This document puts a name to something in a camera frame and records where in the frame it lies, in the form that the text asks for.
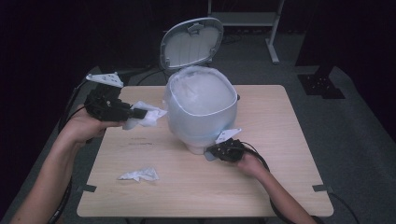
dark background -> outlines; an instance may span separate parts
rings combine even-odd
[[[224,11],[276,7],[275,0],[213,5]],[[297,65],[333,60],[396,139],[394,11],[390,0],[286,1],[278,31],[306,31]],[[1,1],[0,217],[87,72],[96,65],[114,72],[157,64],[163,30],[206,12],[204,0]]]

white shelf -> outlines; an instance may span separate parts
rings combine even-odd
[[[273,26],[275,12],[212,12],[223,26]]]
[[[223,26],[271,26],[271,36],[265,39],[265,44],[272,62],[278,64],[279,59],[274,48],[274,39],[284,3],[285,0],[279,0],[276,12],[212,12],[212,0],[208,0],[207,15],[221,21]]]

white paper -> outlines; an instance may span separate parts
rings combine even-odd
[[[161,110],[158,107],[155,107],[153,105],[148,105],[144,102],[137,102],[134,104],[132,107],[134,108],[139,108],[139,109],[144,109],[147,110],[148,113],[143,119],[128,119],[126,123],[122,126],[123,130],[130,130],[134,128],[137,124],[142,125],[143,127],[152,127],[157,125],[157,119],[162,117],[163,115],[166,114],[167,111]]]
[[[224,130],[219,134],[218,139],[216,139],[215,143],[219,144],[222,142],[227,141],[228,139],[232,138],[234,135],[240,133],[242,129],[229,129],[229,130]]]
[[[142,168],[137,171],[125,173],[125,174],[121,175],[118,178],[118,180],[134,179],[135,181],[139,182],[140,178],[148,180],[148,181],[154,181],[154,180],[160,179],[157,175],[157,172],[155,172],[154,168],[147,167],[147,168]]]

black tape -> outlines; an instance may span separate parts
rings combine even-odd
[[[319,191],[327,191],[328,193],[333,193],[334,190],[332,190],[332,187],[326,187],[325,185],[314,185],[312,186],[314,189],[314,192],[319,192]]]
[[[92,185],[85,185],[85,186],[78,186],[77,192],[88,191],[94,193],[96,191],[96,186]]]

crumpled tissue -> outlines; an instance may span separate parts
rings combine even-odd
[[[137,171],[125,173],[119,177],[119,180],[134,179],[135,181],[139,182],[140,178],[148,181],[160,179],[157,175],[157,172],[155,172],[154,168],[148,167],[148,168],[142,168]]]
[[[143,119],[128,119],[125,124],[122,126],[123,130],[130,130],[134,128],[137,124],[142,125],[143,127],[152,127],[157,125],[157,119],[162,117],[166,114],[167,111],[161,110],[158,107],[153,105],[148,105],[142,101],[137,102],[134,104],[131,109],[139,108],[145,109],[148,111],[146,116]]]

